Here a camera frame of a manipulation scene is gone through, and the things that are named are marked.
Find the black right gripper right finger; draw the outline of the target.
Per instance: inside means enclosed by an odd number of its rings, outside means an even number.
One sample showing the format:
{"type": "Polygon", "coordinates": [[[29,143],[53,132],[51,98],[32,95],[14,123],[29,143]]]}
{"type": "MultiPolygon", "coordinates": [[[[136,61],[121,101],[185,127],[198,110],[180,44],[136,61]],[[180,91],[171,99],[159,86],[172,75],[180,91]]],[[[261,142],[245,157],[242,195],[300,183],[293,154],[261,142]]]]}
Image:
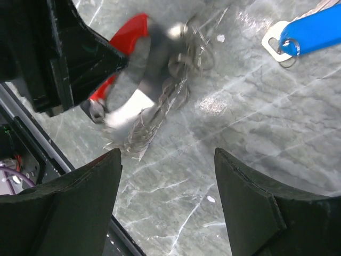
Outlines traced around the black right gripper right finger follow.
{"type": "Polygon", "coordinates": [[[286,185],[221,148],[214,164],[233,255],[340,255],[340,197],[286,185]]]}

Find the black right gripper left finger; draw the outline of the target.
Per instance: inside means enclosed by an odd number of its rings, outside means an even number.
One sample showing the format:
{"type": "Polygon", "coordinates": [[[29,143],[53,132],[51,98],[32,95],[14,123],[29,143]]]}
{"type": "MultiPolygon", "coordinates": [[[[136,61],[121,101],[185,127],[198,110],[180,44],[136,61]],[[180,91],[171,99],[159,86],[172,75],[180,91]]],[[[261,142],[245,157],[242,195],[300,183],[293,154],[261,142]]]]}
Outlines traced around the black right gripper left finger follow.
{"type": "Polygon", "coordinates": [[[101,255],[122,173],[113,149],[50,182],[1,196],[1,255],[101,255]]]}

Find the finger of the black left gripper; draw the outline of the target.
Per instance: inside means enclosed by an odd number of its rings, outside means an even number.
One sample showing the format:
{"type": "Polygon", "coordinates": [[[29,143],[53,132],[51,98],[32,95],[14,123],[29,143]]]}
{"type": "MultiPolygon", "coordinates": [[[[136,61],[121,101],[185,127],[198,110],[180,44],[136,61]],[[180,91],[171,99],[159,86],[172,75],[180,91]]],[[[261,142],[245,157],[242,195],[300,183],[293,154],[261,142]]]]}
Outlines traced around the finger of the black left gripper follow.
{"type": "Polygon", "coordinates": [[[72,1],[1,1],[1,82],[37,113],[79,106],[127,63],[72,1]]]}

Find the key with blue tag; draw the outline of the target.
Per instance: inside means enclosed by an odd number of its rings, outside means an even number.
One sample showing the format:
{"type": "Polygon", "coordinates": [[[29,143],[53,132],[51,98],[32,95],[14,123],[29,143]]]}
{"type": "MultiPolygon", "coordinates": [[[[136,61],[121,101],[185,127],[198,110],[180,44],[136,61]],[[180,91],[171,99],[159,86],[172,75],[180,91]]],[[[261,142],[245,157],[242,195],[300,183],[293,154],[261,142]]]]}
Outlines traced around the key with blue tag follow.
{"type": "Polygon", "coordinates": [[[340,44],[340,1],[321,1],[292,21],[279,21],[261,40],[263,48],[283,68],[284,62],[340,44]]]}

